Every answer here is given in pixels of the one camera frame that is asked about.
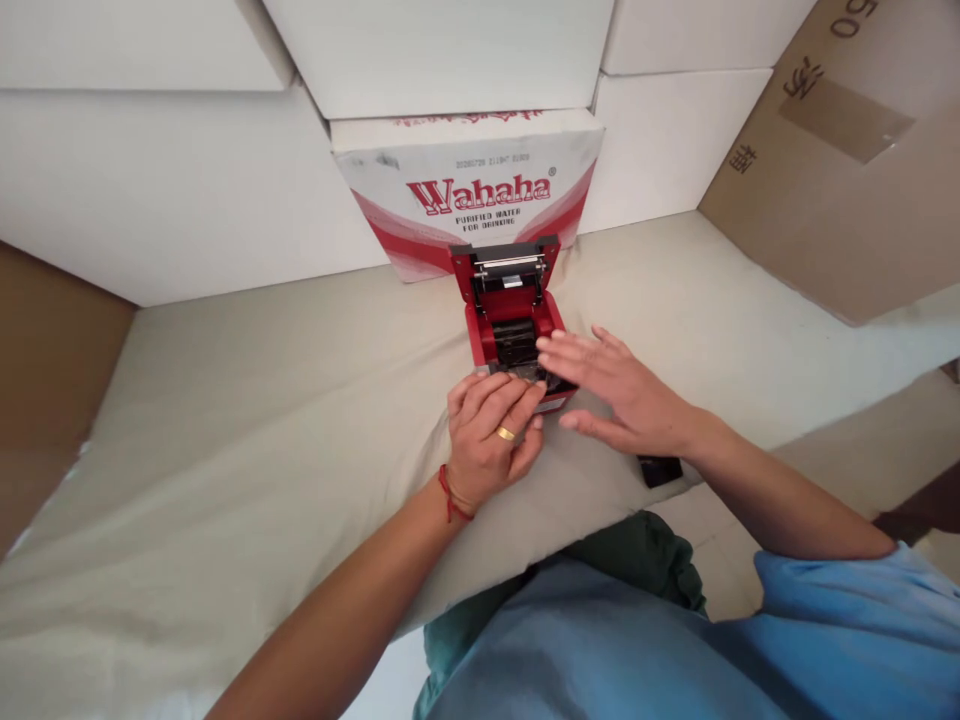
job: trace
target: wahaha logo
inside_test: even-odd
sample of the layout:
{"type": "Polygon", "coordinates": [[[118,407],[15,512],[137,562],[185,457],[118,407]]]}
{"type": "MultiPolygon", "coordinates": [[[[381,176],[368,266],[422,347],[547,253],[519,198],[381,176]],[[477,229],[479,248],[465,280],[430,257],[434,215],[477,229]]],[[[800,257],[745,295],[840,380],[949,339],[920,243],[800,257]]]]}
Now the wahaha logo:
{"type": "Polygon", "coordinates": [[[524,180],[523,175],[514,175],[513,184],[481,185],[479,180],[474,180],[470,187],[463,188],[453,187],[453,178],[441,182],[444,185],[442,192],[436,180],[407,183],[427,215],[444,215],[453,210],[479,210],[482,207],[546,200],[550,197],[550,181],[546,178],[530,181],[524,180]]]}

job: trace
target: red string bracelet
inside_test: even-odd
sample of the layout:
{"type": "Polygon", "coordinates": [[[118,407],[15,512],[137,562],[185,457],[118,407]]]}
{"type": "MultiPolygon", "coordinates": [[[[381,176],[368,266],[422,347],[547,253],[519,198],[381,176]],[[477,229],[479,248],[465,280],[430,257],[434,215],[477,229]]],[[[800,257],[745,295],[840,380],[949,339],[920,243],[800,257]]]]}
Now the red string bracelet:
{"type": "Polygon", "coordinates": [[[447,494],[447,522],[453,522],[454,513],[462,517],[467,522],[473,520],[473,515],[467,515],[463,510],[458,508],[457,504],[453,501],[453,493],[450,492],[450,483],[447,482],[446,463],[440,466],[440,472],[437,475],[437,479],[440,481],[440,487],[442,487],[443,491],[447,494]]]}

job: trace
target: white cardboard box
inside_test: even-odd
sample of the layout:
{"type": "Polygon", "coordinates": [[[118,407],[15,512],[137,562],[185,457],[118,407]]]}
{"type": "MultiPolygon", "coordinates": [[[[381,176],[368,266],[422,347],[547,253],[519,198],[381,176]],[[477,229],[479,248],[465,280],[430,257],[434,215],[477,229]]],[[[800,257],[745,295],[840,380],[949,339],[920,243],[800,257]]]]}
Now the white cardboard box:
{"type": "Polygon", "coordinates": [[[583,108],[334,120],[333,153],[405,282],[450,245],[577,237],[603,126],[583,108]]]}
{"type": "Polygon", "coordinates": [[[259,0],[3,0],[0,88],[283,90],[259,0]]]}
{"type": "Polygon", "coordinates": [[[0,92],[0,238],[140,305],[381,265],[302,85],[0,92]]]}
{"type": "Polygon", "coordinates": [[[594,114],[606,135],[580,232],[695,210],[770,75],[601,74],[594,114]]]}
{"type": "Polygon", "coordinates": [[[327,118],[586,107],[613,0],[266,0],[327,118]]]}
{"type": "Polygon", "coordinates": [[[772,67],[816,0],[617,0],[608,75],[772,67]]]}

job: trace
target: shirt sleeve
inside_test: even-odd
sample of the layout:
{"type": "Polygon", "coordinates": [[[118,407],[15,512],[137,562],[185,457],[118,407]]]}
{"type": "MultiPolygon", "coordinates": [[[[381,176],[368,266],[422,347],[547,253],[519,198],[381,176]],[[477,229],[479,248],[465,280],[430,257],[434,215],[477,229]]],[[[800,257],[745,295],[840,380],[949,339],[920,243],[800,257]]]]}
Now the shirt sleeve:
{"type": "Polygon", "coordinates": [[[826,717],[960,717],[960,588],[926,560],[900,544],[879,560],[755,563],[761,612],[714,626],[737,643],[728,657],[759,657],[826,717]]]}
{"type": "Polygon", "coordinates": [[[763,613],[960,652],[960,588],[900,543],[879,560],[790,560],[757,553],[763,613]]]}

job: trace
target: finger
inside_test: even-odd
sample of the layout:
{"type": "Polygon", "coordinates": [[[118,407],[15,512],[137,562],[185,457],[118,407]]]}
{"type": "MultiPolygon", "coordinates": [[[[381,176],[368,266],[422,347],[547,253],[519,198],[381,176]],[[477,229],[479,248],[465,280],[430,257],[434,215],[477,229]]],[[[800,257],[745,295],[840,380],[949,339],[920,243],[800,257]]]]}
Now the finger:
{"type": "Polygon", "coordinates": [[[556,335],[537,338],[537,349],[549,355],[596,365],[603,370],[612,370],[619,359],[614,351],[603,343],[577,335],[556,335]]]}
{"type": "Polygon", "coordinates": [[[447,393],[447,415],[450,416],[451,420],[456,417],[457,413],[459,413],[463,407],[463,400],[467,396],[467,390],[483,380],[487,375],[486,370],[470,373],[454,385],[453,390],[447,393]]]}
{"type": "Polygon", "coordinates": [[[463,406],[457,415],[457,422],[462,425],[473,420],[480,411],[480,406],[483,405],[484,400],[512,379],[513,378],[506,373],[494,373],[490,377],[486,377],[480,382],[475,383],[473,387],[468,388],[467,395],[463,399],[463,406]]]}
{"type": "Polygon", "coordinates": [[[590,329],[593,330],[593,334],[597,336],[600,342],[617,354],[625,357],[633,357],[633,353],[630,352],[627,344],[606,328],[600,327],[599,325],[592,325],[590,329]]]}
{"type": "Polygon", "coordinates": [[[598,418],[589,410],[571,410],[560,418],[560,427],[596,438],[620,452],[633,452],[631,448],[636,444],[633,434],[623,425],[598,418]]]}
{"type": "MultiPolygon", "coordinates": [[[[523,397],[529,387],[530,384],[526,380],[515,377],[511,378],[510,382],[500,387],[496,392],[491,393],[470,423],[476,433],[475,437],[487,438],[493,434],[494,430],[503,425],[510,408],[523,397]]],[[[507,428],[514,434],[522,429],[522,427],[518,430],[507,428]]]]}
{"type": "Polygon", "coordinates": [[[541,450],[543,450],[543,415],[537,415],[530,422],[527,434],[523,436],[523,442],[513,450],[507,479],[510,482],[516,482],[530,472],[541,450]]]}
{"type": "Polygon", "coordinates": [[[514,435],[519,435],[523,432],[527,423],[530,422],[530,418],[533,417],[537,405],[540,404],[540,401],[543,400],[543,396],[546,394],[547,384],[543,380],[533,385],[528,385],[526,392],[524,392],[523,395],[520,396],[520,399],[510,408],[510,411],[500,422],[500,425],[503,425],[514,435]]]}
{"type": "Polygon", "coordinates": [[[579,360],[568,360],[565,357],[554,355],[552,352],[541,352],[537,357],[546,370],[569,380],[574,385],[580,385],[593,393],[598,393],[603,381],[610,376],[595,365],[589,365],[579,360]]]}

